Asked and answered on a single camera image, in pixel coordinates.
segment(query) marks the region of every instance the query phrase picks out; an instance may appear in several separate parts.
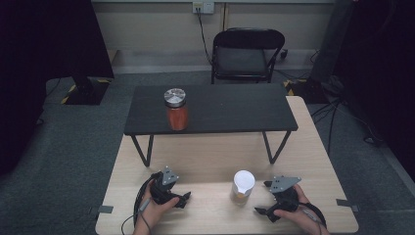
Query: black chair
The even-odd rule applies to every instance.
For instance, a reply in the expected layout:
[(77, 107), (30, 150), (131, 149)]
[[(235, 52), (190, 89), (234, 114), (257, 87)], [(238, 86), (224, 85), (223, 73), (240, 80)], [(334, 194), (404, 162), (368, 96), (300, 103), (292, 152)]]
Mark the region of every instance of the black chair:
[(284, 43), (284, 35), (274, 29), (234, 27), (219, 32), (213, 39), (211, 84), (216, 78), (270, 83)]

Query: metal lid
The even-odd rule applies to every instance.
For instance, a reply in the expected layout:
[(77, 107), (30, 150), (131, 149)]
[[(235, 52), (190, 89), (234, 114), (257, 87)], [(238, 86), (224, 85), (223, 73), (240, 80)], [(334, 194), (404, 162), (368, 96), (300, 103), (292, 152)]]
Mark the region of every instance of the metal lid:
[(179, 108), (186, 104), (186, 93), (180, 88), (172, 88), (164, 92), (164, 103), (171, 108)]

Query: hand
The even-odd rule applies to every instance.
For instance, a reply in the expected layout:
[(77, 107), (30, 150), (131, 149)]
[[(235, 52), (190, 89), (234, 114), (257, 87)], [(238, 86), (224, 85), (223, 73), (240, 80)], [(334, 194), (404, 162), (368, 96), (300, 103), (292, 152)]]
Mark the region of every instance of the hand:
[[(302, 192), (302, 189), (300, 188), (298, 184), (294, 185), (294, 189), (297, 191), (297, 194), (299, 195), (299, 201), (301, 203), (307, 204), (310, 202), (307, 199), (307, 197), (305, 197), (304, 192)], [(302, 228), (309, 234), (312, 234), (312, 235), (330, 234), (329, 231), (327, 231), (327, 229), (323, 225), (312, 220), (310, 217), (308, 217), (308, 215), (303, 210), (306, 210), (308, 213), (310, 213), (311, 215), (313, 215), (315, 218), (318, 219), (318, 216), (312, 210), (309, 210), (308, 208), (304, 206), (299, 206), (297, 210), (294, 212), (275, 210), (274, 214), (291, 220), (292, 222), (296, 223), (300, 228)]]
[(155, 201), (153, 201), (152, 199), (152, 194), (150, 193), (150, 188), (153, 185), (153, 183), (154, 183), (154, 179), (152, 179), (147, 185), (146, 192), (144, 193), (141, 204), (146, 202), (147, 199), (150, 199), (150, 203), (144, 209), (144, 212), (137, 216), (137, 222), (135, 224), (133, 235), (151, 234), (150, 229), (153, 229), (153, 227), (160, 221), (162, 215), (168, 210), (170, 210), (171, 208), (173, 208), (179, 202), (179, 198), (173, 198), (163, 205), (159, 205), (155, 203)]

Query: gray carpet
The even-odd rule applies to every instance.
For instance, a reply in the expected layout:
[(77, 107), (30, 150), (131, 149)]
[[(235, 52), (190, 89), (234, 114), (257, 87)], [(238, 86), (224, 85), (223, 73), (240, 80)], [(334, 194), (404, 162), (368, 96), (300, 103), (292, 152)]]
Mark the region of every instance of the gray carpet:
[[(134, 87), (202, 85), (209, 78), (210, 71), (118, 74), (100, 106), (61, 105), (72, 86), (63, 78), (18, 167), (0, 178), (0, 234), (95, 234)], [(48, 91), (57, 82), (49, 81)], [(321, 107), (308, 105), (311, 114)], [(316, 125), (326, 147), (330, 121), (331, 114)], [(330, 159), (348, 200), (360, 208), (357, 234), (415, 234), (415, 198), (382, 150), (362, 141), (365, 132), (340, 105)]]

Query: dark curtain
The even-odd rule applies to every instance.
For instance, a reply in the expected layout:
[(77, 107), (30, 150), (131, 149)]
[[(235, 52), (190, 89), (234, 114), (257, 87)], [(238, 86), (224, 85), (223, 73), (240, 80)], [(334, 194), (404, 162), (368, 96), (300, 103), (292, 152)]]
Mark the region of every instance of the dark curtain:
[(0, 172), (19, 161), (48, 79), (114, 77), (89, 0), (0, 1)]

